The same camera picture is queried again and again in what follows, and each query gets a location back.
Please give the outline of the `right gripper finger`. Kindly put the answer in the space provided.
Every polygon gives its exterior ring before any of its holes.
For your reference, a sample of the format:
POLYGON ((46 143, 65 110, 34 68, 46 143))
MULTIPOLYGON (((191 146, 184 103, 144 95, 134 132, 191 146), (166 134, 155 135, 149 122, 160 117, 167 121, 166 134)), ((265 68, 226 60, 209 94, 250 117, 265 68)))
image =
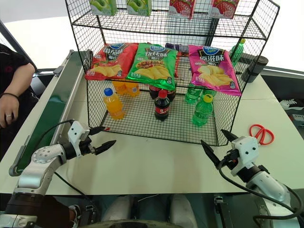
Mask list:
POLYGON ((216 169, 219 169, 220 160, 219 158, 214 154, 213 149, 203 140, 201 140, 201 145, 205 151, 205 154, 208 156, 208 158, 213 162, 216 169))
POLYGON ((238 136, 236 136, 235 134, 231 133, 228 130, 221 129, 221 132, 224 134, 224 136, 229 142, 233 142, 234 140, 238 139, 238 136))

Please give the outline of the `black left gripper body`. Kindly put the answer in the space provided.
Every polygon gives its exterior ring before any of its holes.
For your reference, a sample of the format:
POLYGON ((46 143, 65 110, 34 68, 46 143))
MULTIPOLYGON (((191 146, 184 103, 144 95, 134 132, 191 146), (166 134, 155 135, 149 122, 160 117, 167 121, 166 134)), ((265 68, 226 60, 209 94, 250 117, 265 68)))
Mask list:
POLYGON ((95 154, 95 148, 91 145, 91 142, 92 140, 89 136, 87 136, 84 140, 80 141, 79 149, 82 156, 87 154, 95 154))

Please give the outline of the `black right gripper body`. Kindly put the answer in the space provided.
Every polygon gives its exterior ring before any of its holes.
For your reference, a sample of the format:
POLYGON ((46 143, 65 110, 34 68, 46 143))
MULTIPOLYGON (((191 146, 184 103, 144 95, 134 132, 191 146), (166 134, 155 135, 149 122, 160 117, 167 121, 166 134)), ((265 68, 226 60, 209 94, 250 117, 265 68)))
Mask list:
POLYGON ((227 166, 230 170, 233 170, 238 164, 238 150, 229 150, 226 156, 221 161, 221 167, 227 166))

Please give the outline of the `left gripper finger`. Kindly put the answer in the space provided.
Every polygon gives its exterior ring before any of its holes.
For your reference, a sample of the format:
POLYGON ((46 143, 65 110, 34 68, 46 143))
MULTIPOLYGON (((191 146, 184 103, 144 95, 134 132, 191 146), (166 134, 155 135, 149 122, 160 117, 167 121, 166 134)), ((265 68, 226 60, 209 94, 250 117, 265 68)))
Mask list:
POLYGON ((101 131, 108 131, 108 130, 110 130, 109 127, 103 127, 103 126, 98 126, 98 127, 90 128, 89 135, 95 135, 97 133, 100 133, 101 131))
POLYGON ((116 140, 111 140, 111 141, 107 141, 105 143, 103 143, 101 146, 95 148, 95 155, 99 155, 105 151, 107 151, 108 149, 110 149, 114 144, 116 143, 116 140))

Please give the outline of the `person bare hand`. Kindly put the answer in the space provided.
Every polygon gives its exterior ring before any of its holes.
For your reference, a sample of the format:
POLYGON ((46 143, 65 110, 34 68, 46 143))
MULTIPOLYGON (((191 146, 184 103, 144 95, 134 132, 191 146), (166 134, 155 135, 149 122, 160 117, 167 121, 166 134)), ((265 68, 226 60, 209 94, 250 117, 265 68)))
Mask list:
POLYGON ((19 115, 19 100, 9 93, 4 93, 0 98, 0 127, 6 128, 17 120, 19 115))

